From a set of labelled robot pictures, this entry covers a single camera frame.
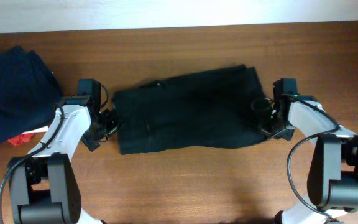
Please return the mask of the black shorts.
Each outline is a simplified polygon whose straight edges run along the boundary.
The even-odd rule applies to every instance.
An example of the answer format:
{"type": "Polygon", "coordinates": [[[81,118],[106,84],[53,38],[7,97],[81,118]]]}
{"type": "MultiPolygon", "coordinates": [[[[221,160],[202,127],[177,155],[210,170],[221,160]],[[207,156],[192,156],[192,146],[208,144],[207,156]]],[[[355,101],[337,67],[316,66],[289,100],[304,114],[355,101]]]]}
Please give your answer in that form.
{"type": "Polygon", "coordinates": [[[124,122],[121,154],[189,146],[237,149],[262,143],[251,109],[264,97],[253,67],[245,65],[156,80],[115,92],[112,102],[124,122]]]}

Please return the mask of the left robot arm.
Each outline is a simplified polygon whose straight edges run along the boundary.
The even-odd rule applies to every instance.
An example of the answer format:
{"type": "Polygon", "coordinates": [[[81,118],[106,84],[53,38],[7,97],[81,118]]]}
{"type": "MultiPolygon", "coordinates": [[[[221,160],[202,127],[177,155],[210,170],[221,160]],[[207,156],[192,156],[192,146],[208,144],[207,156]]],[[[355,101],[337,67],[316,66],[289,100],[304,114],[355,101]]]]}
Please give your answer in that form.
{"type": "Polygon", "coordinates": [[[71,160],[79,143],[94,151],[122,127],[116,111],[101,100],[107,91],[95,79],[79,80],[77,94],[55,105],[55,117],[40,142],[9,161],[0,186],[0,223],[5,188],[14,223],[103,222],[83,209],[71,160]]]}

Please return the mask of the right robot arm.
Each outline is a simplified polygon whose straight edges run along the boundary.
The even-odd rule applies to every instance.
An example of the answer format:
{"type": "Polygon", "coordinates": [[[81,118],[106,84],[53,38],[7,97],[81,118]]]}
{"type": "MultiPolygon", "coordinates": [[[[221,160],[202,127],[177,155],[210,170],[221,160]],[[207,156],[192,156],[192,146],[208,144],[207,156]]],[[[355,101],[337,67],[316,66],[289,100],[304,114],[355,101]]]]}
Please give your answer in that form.
{"type": "Polygon", "coordinates": [[[289,141],[296,129],[304,139],[290,150],[286,170],[298,199],[292,208],[279,211],[274,223],[338,223],[338,217],[358,211],[358,134],[327,114],[311,95],[301,95],[293,78],[273,83],[273,98],[257,98],[251,104],[267,139],[289,141]],[[291,159],[304,143],[314,146],[307,178],[307,193],[297,191],[291,176],[291,159]]]}

